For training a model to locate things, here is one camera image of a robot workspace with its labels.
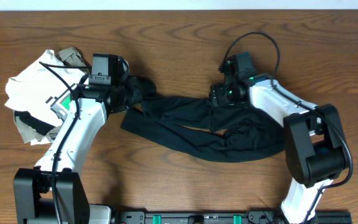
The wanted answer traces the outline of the black leggings grey waistband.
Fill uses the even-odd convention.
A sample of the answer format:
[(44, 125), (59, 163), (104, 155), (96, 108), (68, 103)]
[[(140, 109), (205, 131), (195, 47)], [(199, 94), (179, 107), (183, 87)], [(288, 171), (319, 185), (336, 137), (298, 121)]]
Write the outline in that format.
[(213, 106), (207, 98), (164, 97), (140, 78), (141, 109), (127, 111), (121, 128), (174, 151), (213, 162), (247, 162), (284, 151), (283, 128), (248, 105)]

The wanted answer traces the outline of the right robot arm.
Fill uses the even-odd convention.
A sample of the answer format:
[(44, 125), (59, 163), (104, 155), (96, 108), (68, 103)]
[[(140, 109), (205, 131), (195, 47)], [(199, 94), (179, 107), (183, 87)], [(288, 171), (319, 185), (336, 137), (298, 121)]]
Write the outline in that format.
[(274, 222), (318, 223), (324, 192), (346, 184), (353, 171), (337, 109), (302, 100), (267, 73), (225, 75), (224, 83), (211, 85), (209, 97), (214, 106), (250, 106), (282, 127), (292, 180)]

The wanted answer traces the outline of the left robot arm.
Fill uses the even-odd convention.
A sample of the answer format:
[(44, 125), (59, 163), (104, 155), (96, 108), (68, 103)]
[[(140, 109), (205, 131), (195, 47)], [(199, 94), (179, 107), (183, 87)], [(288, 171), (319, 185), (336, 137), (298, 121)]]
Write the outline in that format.
[(142, 100), (137, 77), (119, 83), (80, 83), (70, 112), (34, 168), (20, 168), (13, 181), (18, 223), (113, 223), (113, 209), (89, 203), (80, 175), (92, 142), (111, 113)]

